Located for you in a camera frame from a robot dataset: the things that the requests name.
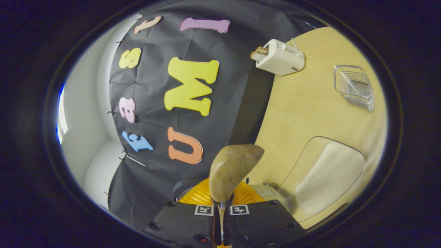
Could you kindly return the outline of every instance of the black cloth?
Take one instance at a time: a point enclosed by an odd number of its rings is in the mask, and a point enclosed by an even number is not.
[[[163,1],[139,13],[143,17],[130,28],[115,53],[109,82],[111,107],[115,111],[113,119],[121,143],[131,158],[146,166],[136,174],[127,169],[127,160],[121,163],[112,182],[110,211],[135,226],[138,226],[137,218],[147,221],[147,217],[133,216],[133,209],[142,208],[145,216],[151,216],[167,199],[173,200],[173,187],[177,183],[207,178],[211,163],[221,148],[255,142],[274,74],[257,69],[250,58],[251,52],[270,39],[287,42],[314,27],[324,26],[283,1]],[[162,16],[158,24],[134,34],[136,26],[158,15]],[[227,19],[231,24],[224,34],[207,29],[181,32],[180,24],[189,17]],[[142,50],[138,65],[121,69],[121,54],[133,48]],[[195,98],[211,100],[208,116],[177,107],[171,111],[165,109],[165,92],[182,85],[168,74],[168,64],[173,57],[199,62],[219,61],[215,83],[206,84],[200,80],[213,90],[212,93]],[[134,99],[134,123],[120,115],[121,97]],[[200,163],[190,165],[169,158],[169,145],[186,153],[192,153],[192,149],[184,143],[169,142],[168,127],[201,143]],[[145,137],[154,150],[134,151],[122,137],[123,131]],[[155,192],[154,197],[146,192]]]

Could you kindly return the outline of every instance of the letter cutout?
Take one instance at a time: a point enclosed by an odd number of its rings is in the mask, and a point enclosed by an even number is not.
[[[121,98],[120,99],[120,114],[123,118],[126,118],[128,122],[135,122],[135,101],[130,98]]]
[[[162,16],[159,15],[151,21],[148,21],[148,20],[143,21],[141,24],[139,24],[138,26],[135,27],[134,33],[137,34],[143,29],[155,26],[156,23],[158,23],[161,20],[161,18],[162,18]]]
[[[123,137],[126,139],[127,142],[129,142],[129,145],[138,152],[141,149],[149,149],[153,150],[153,147],[150,145],[150,143],[141,136],[140,140],[138,140],[138,136],[136,134],[131,134],[127,136],[126,131],[123,131]]]
[[[219,62],[194,62],[173,57],[168,63],[168,74],[179,80],[183,85],[165,93],[164,104],[167,110],[174,107],[199,111],[202,116],[210,112],[211,101],[208,98],[193,100],[192,98],[210,94],[211,88],[198,81],[203,79],[212,84],[216,80]]]
[[[139,57],[141,56],[140,48],[133,48],[132,50],[127,50],[121,54],[120,68],[124,69],[129,67],[129,69],[138,65]]]
[[[176,150],[172,145],[168,146],[168,156],[171,159],[177,159],[187,164],[195,165],[202,160],[202,145],[199,141],[193,137],[187,136],[185,134],[181,134],[175,132],[172,127],[169,127],[167,130],[168,140],[173,142],[175,140],[180,141],[182,143],[186,143],[193,148],[193,153],[188,154],[179,150]]]
[[[230,27],[230,21],[228,20],[195,20],[193,18],[187,18],[179,27],[179,31],[184,31],[189,28],[204,28],[204,29],[214,29],[219,33],[228,32],[228,28]]]

